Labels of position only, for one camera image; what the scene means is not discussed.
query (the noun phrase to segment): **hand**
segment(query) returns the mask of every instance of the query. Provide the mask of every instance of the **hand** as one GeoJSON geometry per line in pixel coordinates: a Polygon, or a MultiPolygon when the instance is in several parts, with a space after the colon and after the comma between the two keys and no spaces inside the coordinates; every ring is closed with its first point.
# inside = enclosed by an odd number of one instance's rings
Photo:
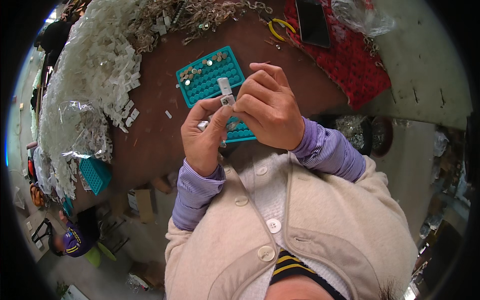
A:
{"type": "Polygon", "coordinates": [[[216,169],[220,142],[227,139],[226,124],[233,108],[223,106],[218,96],[198,101],[190,110],[181,127],[183,150],[187,162],[202,177],[210,176],[216,169]],[[198,122],[214,114],[204,132],[197,128],[198,122]]]}
{"type": "Polygon", "coordinates": [[[233,106],[240,118],[262,144],[293,150],[305,133],[295,96],[282,68],[266,63],[251,63],[255,71],[242,84],[233,106]]]}
{"type": "Polygon", "coordinates": [[[63,223],[67,223],[68,219],[67,217],[63,214],[63,211],[59,210],[59,217],[60,217],[60,220],[63,222],[63,223]]]}

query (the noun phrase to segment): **black and yellow striped shirt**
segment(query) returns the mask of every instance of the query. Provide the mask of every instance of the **black and yellow striped shirt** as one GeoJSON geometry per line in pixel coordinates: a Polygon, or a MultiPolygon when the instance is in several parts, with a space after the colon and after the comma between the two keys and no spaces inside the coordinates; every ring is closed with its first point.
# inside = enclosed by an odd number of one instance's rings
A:
{"type": "Polygon", "coordinates": [[[280,254],[278,255],[278,260],[275,265],[275,270],[273,271],[272,279],[270,280],[270,285],[287,278],[292,275],[304,275],[312,279],[320,286],[322,286],[330,296],[335,300],[346,300],[336,289],[334,289],[328,282],[318,276],[318,274],[310,269],[306,264],[304,264],[300,259],[295,257],[293,254],[288,252],[285,249],[280,249],[280,254]]]}

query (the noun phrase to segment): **striped shirt cuff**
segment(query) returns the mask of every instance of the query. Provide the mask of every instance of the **striped shirt cuff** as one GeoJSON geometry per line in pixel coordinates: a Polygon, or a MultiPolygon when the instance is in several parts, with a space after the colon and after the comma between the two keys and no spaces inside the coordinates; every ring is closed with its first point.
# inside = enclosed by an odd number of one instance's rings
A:
{"type": "Polygon", "coordinates": [[[365,159],[338,130],[326,129],[303,118],[305,133],[292,151],[308,169],[336,175],[355,182],[365,171],[365,159]]]}
{"type": "Polygon", "coordinates": [[[225,171],[220,164],[210,176],[202,177],[184,159],[177,180],[173,224],[178,229],[193,231],[205,215],[212,198],[222,191],[225,180],[225,171]]]}

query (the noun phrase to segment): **black phone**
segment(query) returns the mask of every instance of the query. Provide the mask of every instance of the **black phone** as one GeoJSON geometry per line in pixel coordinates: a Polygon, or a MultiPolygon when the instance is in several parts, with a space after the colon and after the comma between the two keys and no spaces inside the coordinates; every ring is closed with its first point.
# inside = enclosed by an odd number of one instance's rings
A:
{"type": "Polygon", "coordinates": [[[321,47],[330,47],[324,9],[315,0],[296,0],[302,42],[321,47]]]}

